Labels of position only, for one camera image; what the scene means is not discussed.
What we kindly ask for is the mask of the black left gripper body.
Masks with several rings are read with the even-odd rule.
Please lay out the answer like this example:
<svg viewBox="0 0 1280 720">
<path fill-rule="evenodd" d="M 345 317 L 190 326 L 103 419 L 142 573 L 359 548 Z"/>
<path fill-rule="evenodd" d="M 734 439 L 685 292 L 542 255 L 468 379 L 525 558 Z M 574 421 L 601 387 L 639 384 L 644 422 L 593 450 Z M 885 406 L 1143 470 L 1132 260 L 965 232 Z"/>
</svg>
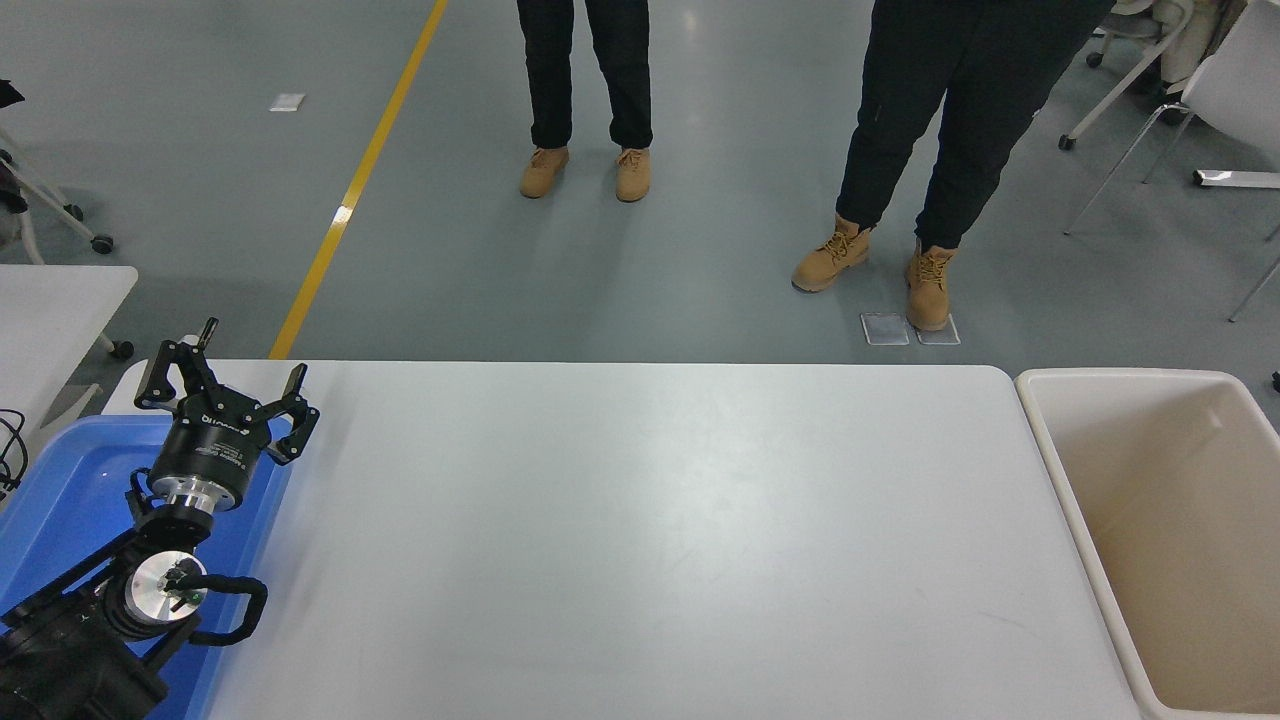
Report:
<svg viewBox="0 0 1280 720">
<path fill-rule="evenodd" d="M 150 468 L 150 492 L 174 495 L 183 482 L 200 480 L 216 486 L 218 497 L 242 497 L 270 441 L 265 421 L 242 425 L 201 407 L 179 411 Z"/>
</svg>

